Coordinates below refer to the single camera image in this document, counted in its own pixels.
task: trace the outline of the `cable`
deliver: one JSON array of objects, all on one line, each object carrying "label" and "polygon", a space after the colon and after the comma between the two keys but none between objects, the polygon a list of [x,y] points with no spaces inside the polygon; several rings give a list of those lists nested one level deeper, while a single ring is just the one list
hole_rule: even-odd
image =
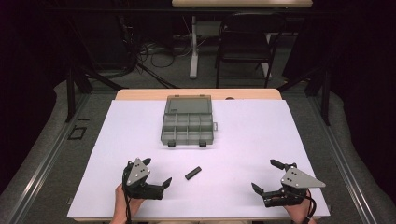
[{"label": "cable", "polygon": [[312,197],[307,196],[307,195],[305,195],[304,198],[310,201],[309,207],[308,207],[308,214],[306,215],[306,217],[303,221],[303,224],[308,224],[309,221],[311,220],[312,216],[315,214],[315,211],[317,210],[317,202],[315,202],[315,200]]},{"label": "cable", "polygon": [[126,203],[126,210],[125,210],[125,215],[126,215],[126,224],[132,224],[132,215],[131,215],[131,209],[129,207],[129,202],[131,199],[128,199],[128,195],[126,194],[126,181],[127,181],[127,173],[128,171],[131,171],[132,168],[129,166],[125,167],[122,173],[122,191],[124,192],[124,199]]},{"label": "cable", "polygon": [[158,82],[160,82],[160,84],[162,84],[166,89],[169,88],[175,88],[175,89],[179,89],[178,86],[175,86],[174,84],[166,81],[165,79],[163,79],[162,77],[159,77],[157,74],[155,74],[154,72],[152,72],[151,70],[149,70],[145,65],[138,63],[137,64],[138,67],[140,67],[142,70],[144,70],[145,72],[147,72],[149,75],[151,75],[152,77],[154,77]]},{"label": "cable", "polygon": [[171,65],[173,64],[173,62],[175,61],[175,55],[172,54],[172,55],[171,55],[171,56],[172,56],[172,61],[171,61],[169,64],[164,65],[164,66],[159,66],[159,65],[154,64],[154,61],[153,61],[154,55],[155,55],[155,54],[152,54],[152,55],[151,55],[151,58],[150,58],[150,62],[151,62],[151,64],[152,64],[154,67],[158,67],[158,68],[169,67],[169,66],[171,66]]}]

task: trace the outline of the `white table surface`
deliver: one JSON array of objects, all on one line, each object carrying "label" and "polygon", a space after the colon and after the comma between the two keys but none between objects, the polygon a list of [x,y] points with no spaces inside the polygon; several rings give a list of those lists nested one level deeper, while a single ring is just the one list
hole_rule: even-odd
[{"label": "white table surface", "polygon": [[[251,183],[278,190],[285,174],[271,159],[296,162],[315,176],[286,101],[212,100],[219,125],[213,145],[176,146],[161,142],[165,101],[113,101],[96,141],[68,217],[111,219],[114,190],[128,161],[151,158],[147,182],[173,180],[163,199],[146,200],[136,220],[278,219],[282,207],[266,208]],[[184,175],[202,171],[191,180]],[[320,189],[311,189],[318,204],[314,217],[329,211]]]}]

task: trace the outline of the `chair leg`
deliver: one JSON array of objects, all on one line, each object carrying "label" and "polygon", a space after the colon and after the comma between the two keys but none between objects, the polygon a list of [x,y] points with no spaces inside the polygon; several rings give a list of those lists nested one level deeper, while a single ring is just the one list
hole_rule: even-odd
[{"label": "chair leg", "polygon": [[261,65],[262,65],[261,63],[258,63],[254,70],[257,70]]},{"label": "chair leg", "polygon": [[268,86],[268,80],[270,79],[272,63],[273,62],[268,63],[268,71],[267,71],[267,74],[265,75],[264,88],[267,88],[267,86]]},{"label": "chair leg", "polygon": [[329,122],[329,99],[330,99],[330,78],[331,78],[330,71],[326,70],[324,72],[324,80],[322,86],[322,102],[321,102],[321,109],[320,115],[322,116],[324,122],[327,126],[330,126]]},{"label": "chair leg", "polygon": [[215,68],[218,68],[218,66],[219,66],[219,56],[216,56]]},{"label": "chair leg", "polygon": [[218,70],[216,71],[216,89],[219,88],[219,79],[220,79],[220,60],[217,61],[217,68],[218,68]]}]

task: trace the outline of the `table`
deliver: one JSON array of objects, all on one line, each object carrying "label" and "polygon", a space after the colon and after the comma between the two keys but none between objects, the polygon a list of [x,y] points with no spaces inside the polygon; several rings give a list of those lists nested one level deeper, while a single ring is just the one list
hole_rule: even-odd
[{"label": "table", "polygon": [[[172,0],[174,7],[311,7],[311,0]],[[192,36],[192,55],[190,78],[197,78],[198,68],[198,48],[197,48],[197,20],[192,16],[191,22],[191,36]],[[264,76],[268,70],[268,64],[262,64],[262,71]]]},{"label": "table", "polygon": [[[213,145],[163,146],[164,99],[209,93],[219,125]],[[228,97],[235,100],[223,100]],[[136,221],[289,218],[282,207],[265,208],[251,182],[268,191],[280,188],[284,171],[271,166],[270,159],[297,162],[315,176],[277,90],[122,90],[109,108],[67,216],[77,221],[110,220],[114,189],[127,161],[136,157],[151,158],[148,183],[161,185],[173,178],[162,200],[143,203]],[[201,173],[186,180],[184,175],[196,166],[201,166]],[[311,192],[318,204],[315,217],[329,216],[321,190]]]}]

